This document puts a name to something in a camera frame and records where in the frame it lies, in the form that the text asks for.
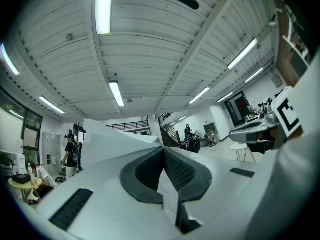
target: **metal railing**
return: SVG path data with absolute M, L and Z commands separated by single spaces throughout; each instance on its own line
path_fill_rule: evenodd
M 168 126 L 164 126 L 163 129 L 166 131 L 166 133 L 179 145 L 181 144 L 179 132 L 176 130 L 175 132 L 171 130 Z
M 138 122 L 126 122 L 126 123 L 118 123 L 118 124 L 110 124 L 106 125 L 116 131 L 125 131 L 132 130 L 137 128 L 149 127 L 148 120 L 146 121 L 138 121 Z
M 161 125 L 172 113 L 165 113 L 158 117 L 159 125 Z

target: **fluorescent tube light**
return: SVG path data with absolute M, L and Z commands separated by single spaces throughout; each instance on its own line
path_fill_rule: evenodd
M 111 32 L 112 0 L 95 0 L 95 26 L 98 35 Z
M 1 44 L 1 53 L 6 61 L 6 63 L 8 64 L 8 66 L 10 67 L 10 69 L 13 71 L 13 73 L 17 76 L 20 74 L 19 70 L 16 68 L 16 66 L 14 65 L 14 63 L 12 62 L 12 60 L 10 59 L 4 44 Z
M 245 80 L 246 83 L 248 83 L 249 81 L 251 81 L 254 77 L 256 77 L 262 70 L 264 70 L 264 68 L 260 68 L 257 72 L 255 72 L 252 76 L 250 76 L 247 80 Z
M 186 117 L 187 117 L 186 115 L 185 115 L 184 117 L 181 117 L 181 118 L 179 119 L 179 121 L 182 120 L 182 119 L 184 119 L 184 118 L 186 118 Z
M 58 111 L 61 114 L 64 114 L 65 112 L 63 110 L 61 110 L 60 108 L 58 108 L 57 106 L 53 105 L 49 100 L 47 100 L 45 97 L 41 96 L 39 97 L 40 100 L 42 100 L 45 104 L 49 105 L 51 108 L 53 108 L 54 110 Z
M 17 116 L 17 117 L 20 117 L 21 119 L 24 119 L 23 116 L 17 114 L 16 112 L 14 112 L 14 111 L 12 111 L 12 110 L 9 110 L 9 112 L 10 112 L 11 114 L 14 114 L 14 115 Z
M 209 90 L 210 90 L 209 87 L 204 88 L 202 92 L 200 92 L 197 96 L 195 96 L 195 97 L 193 98 L 193 100 L 191 100 L 191 101 L 189 102 L 189 104 L 194 103 L 197 99 L 199 99 L 202 95 L 204 95 L 204 94 L 205 94 L 207 91 L 209 91 Z
M 119 107 L 124 107 L 125 104 L 124 104 L 124 101 L 121 96 L 118 82 L 117 81 L 110 81 L 109 86 L 111 88 L 113 96 L 114 96 L 116 102 L 118 103 Z
M 228 69 L 232 70 L 258 43 L 258 40 L 253 39 L 242 52 L 228 65 Z
M 228 98 L 228 97 L 231 96 L 232 94 L 234 94 L 234 93 L 233 93 L 233 92 L 229 93 L 227 96 L 225 96 L 225 97 L 223 97 L 222 99 L 220 99 L 220 100 L 218 101 L 218 103 L 219 103 L 219 102 L 222 102 L 224 99 Z

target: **black cap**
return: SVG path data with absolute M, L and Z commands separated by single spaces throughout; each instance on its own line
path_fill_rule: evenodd
M 75 139 L 75 135 L 74 134 L 69 134 L 68 136 L 67 136 L 67 138 L 69 139 L 72 139 L 72 140 L 74 140 Z

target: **ceiling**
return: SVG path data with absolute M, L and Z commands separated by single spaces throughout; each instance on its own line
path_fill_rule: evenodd
M 4 42 L 20 74 L 4 66 L 1 86 L 54 119 L 78 122 L 194 109 L 201 100 L 188 103 L 205 87 L 202 100 L 216 101 L 261 66 L 273 67 L 274 0 L 197 1 L 192 10 L 177 0 L 113 0 L 111 33 L 97 35 L 95 0 L 30 0 Z M 227 69 L 253 38 L 258 48 Z M 109 81 L 118 81 L 125 107 Z

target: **white floor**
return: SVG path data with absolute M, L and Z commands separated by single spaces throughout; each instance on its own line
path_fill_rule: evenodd
M 199 154 L 203 156 L 208 156 L 212 158 L 220 158 L 220 159 L 227 159 L 227 160 L 234 160 L 237 161 L 237 153 L 235 150 L 232 150 L 230 146 L 234 144 L 235 142 L 231 140 L 229 137 L 226 138 L 224 141 L 217 143 L 213 147 L 201 147 Z M 251 154 L 249 150 L 246 151 L 246 157 L 245 157 L 245 150 L 238 150 L 240 159 L 243 162 L 245 158 L 245 162 L 247 163 L 254 163 L 255 161 L 257 163 L 260 163 L 263 154 L 261 153 L 253 153 L 254 159 L 251 157 Z

